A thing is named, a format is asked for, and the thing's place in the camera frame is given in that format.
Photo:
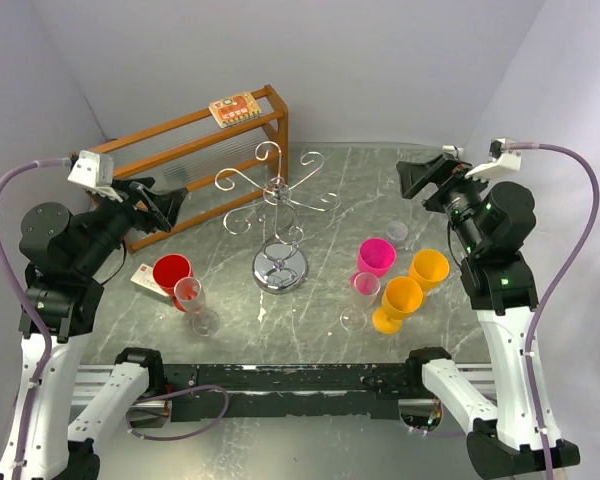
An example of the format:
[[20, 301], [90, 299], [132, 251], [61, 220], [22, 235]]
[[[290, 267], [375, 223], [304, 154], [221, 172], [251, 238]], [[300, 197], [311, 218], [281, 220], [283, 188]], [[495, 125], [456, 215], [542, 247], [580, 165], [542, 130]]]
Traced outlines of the pink wine glass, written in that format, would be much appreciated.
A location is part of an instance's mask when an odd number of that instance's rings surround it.
[[354, 285], [361, 273], [371, 273], [378, 278], [384, 277], [393, 267], [396, 258], [396, 249], [387, 240], [378, 237], [365, 240], [358, 251], [358, 271], [351, 277], [350, 284]]

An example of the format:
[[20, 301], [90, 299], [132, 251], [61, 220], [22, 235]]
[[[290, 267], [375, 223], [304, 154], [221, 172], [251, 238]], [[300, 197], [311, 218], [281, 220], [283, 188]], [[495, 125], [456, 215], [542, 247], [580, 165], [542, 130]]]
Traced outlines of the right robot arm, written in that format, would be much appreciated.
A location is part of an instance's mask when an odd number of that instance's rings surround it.
[[510, 181], [489, 187], [448, 152], [421, 164], [400, 161], [396, 169], [405, 199], [435, 185], [422, 205], [446, 216], [464, 249], [460, 278], [487, 342], [496, 400], [486, 399], [440, 347], [410, 353], [406, 390], [441, 400], [464, 430], [471, 464], [483, 479], [551, 476], [578, 465], [578, 446], [556, 425], [531, 330], [539, 297], [521, 252], [536, 225], [531, 191]]

